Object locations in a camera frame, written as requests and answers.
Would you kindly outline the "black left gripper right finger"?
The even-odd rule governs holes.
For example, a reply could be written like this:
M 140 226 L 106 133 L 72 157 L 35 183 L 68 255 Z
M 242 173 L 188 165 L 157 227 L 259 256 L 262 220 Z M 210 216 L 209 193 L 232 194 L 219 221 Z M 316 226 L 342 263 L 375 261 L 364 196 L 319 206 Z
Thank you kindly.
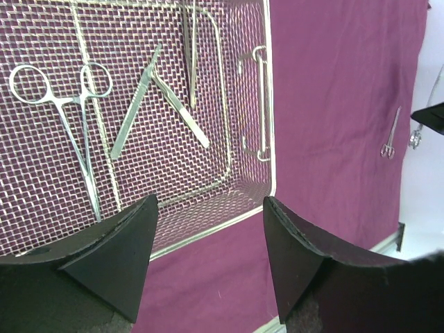
M 442 332 L 443 253 L 404 261 L 353 245 L 278 199 L 263 202 L 280 322 L 288 332 Z

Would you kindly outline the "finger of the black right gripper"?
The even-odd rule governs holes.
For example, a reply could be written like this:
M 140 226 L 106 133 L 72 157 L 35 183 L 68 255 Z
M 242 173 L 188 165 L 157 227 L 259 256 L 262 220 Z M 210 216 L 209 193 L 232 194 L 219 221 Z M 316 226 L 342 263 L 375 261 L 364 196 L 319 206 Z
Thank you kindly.
M 444 103 L 417 110 L 411 118 L 441 135 L 444 134 Z

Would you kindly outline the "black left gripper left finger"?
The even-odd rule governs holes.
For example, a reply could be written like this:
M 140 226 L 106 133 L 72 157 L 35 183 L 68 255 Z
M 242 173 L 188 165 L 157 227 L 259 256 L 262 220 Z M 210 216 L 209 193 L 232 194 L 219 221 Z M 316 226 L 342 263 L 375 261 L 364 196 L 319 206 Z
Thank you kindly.
M 158 215 L 149 195 L 76 234 L 3 256 L 1 331 L 131 331 Z

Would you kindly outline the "steel scissors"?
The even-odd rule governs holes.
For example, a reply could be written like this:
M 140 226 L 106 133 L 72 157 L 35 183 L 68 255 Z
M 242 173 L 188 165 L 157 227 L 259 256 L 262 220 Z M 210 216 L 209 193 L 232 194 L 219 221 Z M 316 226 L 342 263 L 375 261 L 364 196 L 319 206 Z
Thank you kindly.
M 418 127 L 413 130 L 409 138 L 409 147 L 416 150 L 422 141 L 422 130 L 424 127 L 443 135 L 443 102 L 433 105 L 432 99 L 438 87 L 443 80 L 443 66 L 441 66 L 438 75 L 429 94 L 426 107 L 416 110 L 411 114 L 411 119 L 418 123 Z

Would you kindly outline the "steel forceps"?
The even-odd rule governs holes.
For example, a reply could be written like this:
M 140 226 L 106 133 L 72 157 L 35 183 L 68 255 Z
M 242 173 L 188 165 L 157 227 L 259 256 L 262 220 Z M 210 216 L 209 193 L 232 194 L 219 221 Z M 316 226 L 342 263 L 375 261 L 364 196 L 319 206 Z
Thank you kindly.
M 395 149 L 393 147 L 393 140 L 395 137 L 395 130 L 396 130 L 396 127 L 398 124 L 398 119 L 399 119 L 401 110 L 402 110 L 402 107 L 399 106 L 398 109 L 396 110 L 395 117 L 393 120 L 393 124 L 391 126 L 391 130 L 390 130 L 387 142 L 385 144 L 383 144 L 380 149 L 380 155 L 382 157 L 388 158 L 389 160 L 392 160 L 395 155 Z
M 106 76 L 108 77 L 108 89 L 102 93 L 102 94 L 96 94 L 91 92 L 86 84 L 84 83 L 84 75 L 88 68 L 90 67 L 99 67 L 102 69 Z M 44 96 L 38 100 L 26 100 L 22 98 L 15 89 L 15 77 L 17 74 L 24 69 L 32 69 L 33 71 L 36 71 L 39 73 L 44 81 L 44 84 L 46 86 L 46 92 Z M 110 72 L 108 69 L 97 63 L 97 62 L 88 62 L 87 64 L 83 65 L 80 70 L 80 94 L 78 96 L 67 96 L 67 97 L 57 97 L 54 95 L 51 84 L 49 82 L 49 79 L 47 75 L 40 70 L 39 68 L 30 65 L 18 65 L 16 66 L 9 75 L 9 87 L 12 92 L 12 94 L 21 102 L 27 103 L 30 105 L 40 105 L 43 103 L 49 103 L 51 102 L 54 104 L 56 110 L 58 111 L 58 114 L 61 118 L 62 125 L 68 135 L 68 138 L 71 142 L 71 145 L 73 147 L 74 153 L 76 154 L 79 166 L 80 166 L 80 172 L 82 174 L 87 195 L 89 198 L 89 202 L 92 207 L 92 211 L 94 213 L 94 216 L 98 222 L 101 221 L 101 209 L 99 205 L 99 198 L 96 190 L 96 185 L 94 182 L 94 174 L 93 174 L 93 168 L 92 168 L 92 159 L 91 159 L 91 153 L 89 149 L 89 137 L 88 137 L 88 125 L 87 125 L 87 113 L 86 113 L 86 101 L 87 99 L 100 99 L 107 97 L 113 88 L 113 81 L 112 77 L 110 75 Z M 75 103 L 80 106 L 81 110 L 81 116 L 82 116 L 82 127 L 83 127 L 83 140 L 84 140 L 84 151 L 81 151 L 76 143 L 76 140 L 74 138 L 74 135 L 72 133 L 72 130 L 70 128 L 69 122 L 67 120 L 67 116 L 65 112 L 63 111 L 63 107 L 66 104 L 72 104 Z

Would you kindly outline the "purple cloth wrap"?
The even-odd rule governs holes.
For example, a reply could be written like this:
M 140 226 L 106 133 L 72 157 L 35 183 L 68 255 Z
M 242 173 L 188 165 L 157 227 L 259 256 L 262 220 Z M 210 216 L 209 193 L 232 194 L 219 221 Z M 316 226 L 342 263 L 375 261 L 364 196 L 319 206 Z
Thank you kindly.
M 278 200 L 372 248 L 398 228 L 426 1 L 272 1 Z M 392 160 L 380 155 L 396 110 Z M 276 317 L 256 214 L 154 260 L 134 332 L 253 332 Z

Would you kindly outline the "metal mesh instrument tray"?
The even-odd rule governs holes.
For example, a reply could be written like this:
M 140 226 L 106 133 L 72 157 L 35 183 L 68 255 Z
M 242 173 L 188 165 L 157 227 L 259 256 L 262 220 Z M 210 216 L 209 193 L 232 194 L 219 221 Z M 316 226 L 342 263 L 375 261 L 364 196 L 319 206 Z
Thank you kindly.
M 196 107 L 189 104 L 182 5 L 192 1 L 1 2 L 1 254 L 22 255 L 157 197 L 153 252 L 163 256 L 246 219 L 276 191 L 269 1 L 196 1 Z M 153 81 L 121 155 L 110 153 L 157 45 L 153 72 L 210 141 L 204 148 Z M 80 70 L 105 66 L 113 88 L 87 99 L 89 149 L 101 209 L 92 211 L 56 107 L 9 87 L 18 65 L 48 77 L 57 97 L 80 94 Z M 21 70 L 26 100 L 46 92 Z

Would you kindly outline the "steel tweezers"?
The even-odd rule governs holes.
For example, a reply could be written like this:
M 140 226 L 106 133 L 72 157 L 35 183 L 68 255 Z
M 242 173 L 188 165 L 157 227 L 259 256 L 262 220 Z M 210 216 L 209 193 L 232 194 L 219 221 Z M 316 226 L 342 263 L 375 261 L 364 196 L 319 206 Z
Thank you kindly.
M 180 99 L 175 95 L 173 90 L 167 85 L 165 81 L 163 81 L 160 78 L 160 75 L 156 71 L 153 72 L 153 81 L 160 88 L 161 92 L 163 93 L 169 105 L 180 115 L 180 117 L 188 126 L 190 131 L 193 132 L 193 134 L 195 135 L 196 139 L 200 142 L 200 144 L 204 148 L 209 148 L 210 141 L 208 137 L 205 135 L 205 133 L 202 131 L 199 125 L 196 123 L 196 121 L 189 113 L 189 111 L 186 109 L 186 107 L 182 104 Z

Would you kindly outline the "steel probe rod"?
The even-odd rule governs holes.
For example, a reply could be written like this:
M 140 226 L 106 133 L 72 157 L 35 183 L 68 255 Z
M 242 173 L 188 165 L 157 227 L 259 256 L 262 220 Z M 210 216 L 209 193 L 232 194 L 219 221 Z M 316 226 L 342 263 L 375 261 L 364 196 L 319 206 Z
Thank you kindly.
M 188 7 L 186 3 L 182 5 L 183 13 L 183 31 L 185 60 L 189 78 L 189 104 L 191 109 L 196 107 L 196 68 L 197 68 L 197 50 L 196 50 L 196 1 L 191 5 L 191 30 L 189 31 Z

